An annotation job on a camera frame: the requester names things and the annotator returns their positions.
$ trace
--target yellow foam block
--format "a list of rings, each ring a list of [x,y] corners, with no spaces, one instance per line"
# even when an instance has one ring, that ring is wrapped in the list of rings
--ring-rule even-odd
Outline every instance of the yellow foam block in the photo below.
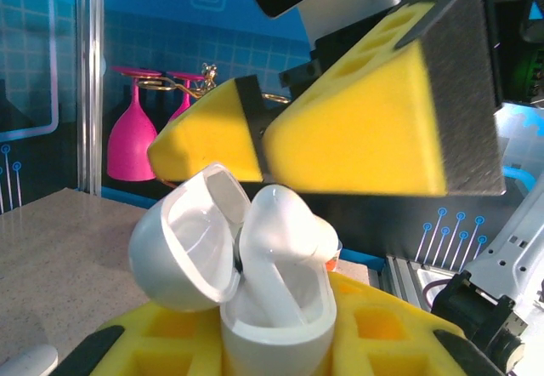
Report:
[[[278,182],[302,192],[446,194],[422,46],[394,48],[432,7],[386,16],[270,124],[263,145]]]
[[[234,79],[170,122],[147,153],[159,179],[187,180],[220,162],[239,181],[263,180]]]
[[[383,291],[329,273],[337,301],[334,340],[314,376],[464,376],[434,337],[457,326]],[[92,376],[230,376],[219,310],[174,313],[155,304],[107,322],[125,332]]]

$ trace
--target black cable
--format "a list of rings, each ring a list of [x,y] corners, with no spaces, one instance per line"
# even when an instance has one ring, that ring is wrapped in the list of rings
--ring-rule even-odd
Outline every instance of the black cable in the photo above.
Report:
[[[430,282],[429,284],[425,286],[422,293],[423,293],[423,298],[425,299],[425,302],[427,303],[429,308],[433,308],[433,304],[428,298],[428,293],[431,291],[431,289],[439,287],[441,285],[446,285],[448,282],[450,282],[450,279],[436,280],[436,281]]]

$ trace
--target blue tiled backdrop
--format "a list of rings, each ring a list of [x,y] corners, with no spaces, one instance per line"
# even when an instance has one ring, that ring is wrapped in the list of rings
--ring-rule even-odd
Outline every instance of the blue tiled backdrop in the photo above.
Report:
[[[55,42],[61,121],[76,117],[74,8],[55,3]],[[36,125],[51,119],[47,0],[0,0],[0,79],[8,100]]]
[[[202,63],[218,66],[218,82],[256,74],[261,89],[288,94],[280,87],[278,72],[309,60],[305,42],[243,31],[200,26],[107,10],[105,60],[108,66],[135,66],[158,71],[200,73]],[[105,109],[118,104],[122,86],[130,80],[108,69]],[[166,94],[173,108],[173,94]]]

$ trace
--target speckled countertop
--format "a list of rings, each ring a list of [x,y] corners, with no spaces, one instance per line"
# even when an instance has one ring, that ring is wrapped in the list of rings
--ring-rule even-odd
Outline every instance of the speckled countertop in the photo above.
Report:
[[[128,268],[145,210],[64,189],[0,215],[0,363],[47,343],[66,357],[87,335],[146,302]],[[337,271],[368,282],[363,265]]]

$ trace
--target pink glass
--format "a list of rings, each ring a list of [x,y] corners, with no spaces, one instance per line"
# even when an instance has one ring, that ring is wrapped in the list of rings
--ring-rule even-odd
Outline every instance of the pink glass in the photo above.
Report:
[[[108,139],[107,173],[117,180],[141,182],[155,178],[147,157],[147,149],[157,133],[139,102],[139,77],[160,77],[158,71],[138,68],[112,67],[124,76],[133,78],[132,100],[119,117]]]
[[[205,77],[202,75],[196,75],[196,74],[189,74],[187,72],[178,72],[178,71],[169,71],[168,74],[170,74],[174,78],[178,78],[180,80],[184,80],[184,86],[186,88],[190,88],[190,83],[195,81],[204,81]],[[181,106],[172,114],[169,122],[173,121],[177,117],[179,117],[184,111],[186,111],[190,107],[190,96],[187,93],[184,93],[184,99],[181,102]]]

